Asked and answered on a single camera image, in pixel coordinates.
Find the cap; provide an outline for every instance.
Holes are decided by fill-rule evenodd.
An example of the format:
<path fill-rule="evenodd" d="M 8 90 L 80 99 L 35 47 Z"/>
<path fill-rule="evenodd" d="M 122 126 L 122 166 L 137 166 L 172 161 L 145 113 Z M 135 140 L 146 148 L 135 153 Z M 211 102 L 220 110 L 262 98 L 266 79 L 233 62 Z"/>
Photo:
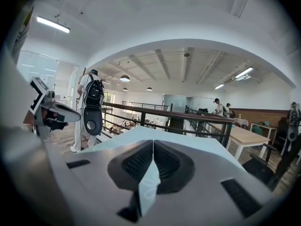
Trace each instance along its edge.
<path fill-rule="evenodd" d="M 90 73 L 95 73 L 96 75 L 98 75 L 98 71 L 97 70 L 91 70 Z"/>

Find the floor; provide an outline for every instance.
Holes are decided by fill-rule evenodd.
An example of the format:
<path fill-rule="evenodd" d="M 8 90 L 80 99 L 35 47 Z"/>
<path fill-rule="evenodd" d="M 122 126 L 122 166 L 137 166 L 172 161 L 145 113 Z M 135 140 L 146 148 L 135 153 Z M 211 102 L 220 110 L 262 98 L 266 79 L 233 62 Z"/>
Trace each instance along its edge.
<path fill-rule="evenodd" d="M 52 131 L 49 134 L 47 140 L 45 141 L 46 143 L 56 144 L 57 147 L 60 149 L 61 154 L 72 153 L 70 151 L 70 146 L 72 146 L 74 143 L 74 129 L 75 129 L 75 124 L 70 124 L 68 127 L 64 128 L 63 130 Z M 87 147 L 88 140 L 89 140 L 89 134 L 83 131 L 82 132 L 83 148 Z M 237 146 L 234 143 L 231 143 L 229 147 L 229 152 L 234 156 L 236 150 L 237 150 Z M 251 157 L 249 156 L 250 153 L 256 153 L 257 155 L 259 155 L 260 150 L 261 148 L 259 146 L 244 148 L 238 160 L 239 163 L 243 164 L 246 161 L 250 160 L 251 159 Z M 280 160 L 281 160 L 280 153 L 272 152 L 272 155 L 269 160 L 269 167 L 271 167 L 275 171 L 277 164 L 280 162 Z M 299 163 L 299 165 L 296 166 L 296 162 L 297 159 L 295 159 L 292 162 L 290 169 L 281 178 L 281 181 L 279 182 L 279 184 L 277 185 L 276 189 L 273 192 L 274 195 L 280 195 L 286 192 L 294 184 L 296 176 L 300 171 L 300 166 L 301 166 L 301 163 Z"/>

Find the railing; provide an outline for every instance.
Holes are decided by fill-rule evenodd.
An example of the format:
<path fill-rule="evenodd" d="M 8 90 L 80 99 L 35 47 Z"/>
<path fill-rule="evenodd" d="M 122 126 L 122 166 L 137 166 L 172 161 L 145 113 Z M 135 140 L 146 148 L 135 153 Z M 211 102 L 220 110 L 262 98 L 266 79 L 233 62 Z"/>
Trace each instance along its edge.
<path fill-rule="evenodd" d="M 229 119 L 226 117 L 222 116 L 217 116 L 217 115 L 203 115 L 203 112 L 198 113 L 198 111 L 191 111 L 191 113 L 175 113 L 175 112 L 168 112 L 165 110 L 154 110 L 154 109 L 148 109 L 148 108 L 141 108 L 141 107 L 134 107 L 134 106 L 127 106 L 127 105 L 119 105 L 119 104 L 112 104 L 112 103 L 104 103 L 105 106 L 116 108 L 116 109 L 121 109 L 121 110 L 130 110 L 130 111 L 135 111 L 136 113 L 141 113 L 141 119 L 140 120 L 135 120 L 135 119 L 130 119 L 124 116 L 117 115 L 116 113 L 109 113 L 106 110 L 103 110 L 104 115 L 111 115 L 117 118 L 124 119 L 125 121 L 129 121 L 132 123 L 132 125 L 141 125 L 141 126 L 148 126 L 152 128 L 161 128 L 164 130 L 171 129 L 170 127 L 167 126 L 167 123 L 165 126 L 163 125 L 157 125 L 150 123 L 149 120 L 146 119 L 146 115 L 157 115 L 157 116 L 163 116 L 169 118 L 178 118 L 178 119 L 183 119 L 183 120 L 188 120 L 188 121 L 195 121 L 196 125 L 198 125 L 196 128 L 197 130 L 185 130 L 185 129 L 178 129 L 178 128 L 172 128 L 174 130 L 178 130 L 179 132 L 182 132 L 184 134 L 186 133 L 191 133 L 191 134 L 196 134 L 196 136 L 199 137 L 205 137 L 205 136 L 211 136 L 213 138 L 216 138 L 224 147 L 227 146 L 229 137 L 230 137 L 230 132 L 232 128 L 232 123 L 233 119 Z M 108 122 L 112 125 L 115 125 L 116 127 L 120 127 L 122 129 L 127 129 L 129 130 L 130 128 L 124 125 L 119 125 L 117 123 L 113 123 L 111 121 L 108 121 L 106 119 L 103 119 L 105 122 Z M 220 133 L 211 133 L 208 129 L 206 129 L 202 123 L 215 123 L 215 124 L 222 124 L 222 129 Z M 111 130 L 110 128 L 107 128 L 104 126 L 105 129 L 108 131 L 115 133 L 119 135 L 120 133 Z"/>
<path fill-rule="evenodd" d="M 138 103 L 138 102 L 129 102 L 129 101 L 122 101 L 122 105 L 133 106 L 133 107 L 140 107 L 152 110 L 163 110 L 167 111 L 167 105 L 154 105 L 154 104 L 147 104 L 147 103 Z"/>

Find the white pants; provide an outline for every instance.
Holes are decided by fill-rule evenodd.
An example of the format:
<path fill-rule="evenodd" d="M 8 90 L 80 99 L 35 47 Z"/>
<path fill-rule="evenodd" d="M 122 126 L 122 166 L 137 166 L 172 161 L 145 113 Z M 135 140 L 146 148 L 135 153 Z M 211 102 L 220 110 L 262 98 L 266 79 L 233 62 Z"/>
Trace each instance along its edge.
<path fill-rule="evenodd" d="M 78 113 L 82 115 L 82 109 L 77 110 Z M 80 121 L 75 123 L 75 132 L 74 132 L 74 149 L 77 151 L 81 150 L 81 134 L 85 131 L 84 118 L 81 116 Z M 96 143 L 96 136 L 90 135 L 88 140 L 88 146 L 94 146 Z"/>

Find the vent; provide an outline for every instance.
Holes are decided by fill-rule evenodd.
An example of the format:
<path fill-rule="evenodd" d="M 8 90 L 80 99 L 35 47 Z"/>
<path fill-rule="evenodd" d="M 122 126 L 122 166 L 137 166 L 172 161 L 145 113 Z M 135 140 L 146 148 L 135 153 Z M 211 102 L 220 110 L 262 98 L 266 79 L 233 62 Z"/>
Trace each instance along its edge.
<path fill-rule="evenodd" d="M 247 218 L 257 212 L 260 204 L 234 179 L 221 182 L 231 199 Z"/>
<path fill-rule="evenodd" d="M 79 160 L 79 161 L 68 162 L 66 164 L 69 169 L 72 169 L 72 168 L 78 168 L 78 167 L 87 165 L 89 163 L 91 163 L 89 160 L 84 159 L 84 160 Z"/>
<path fill-rule="evenodd" d="M 231 82 L 233 82 L 235 79 L 234 78 L 228 78 L 225 82 L 224 82 L 224 84 L 230 84 Z"/>

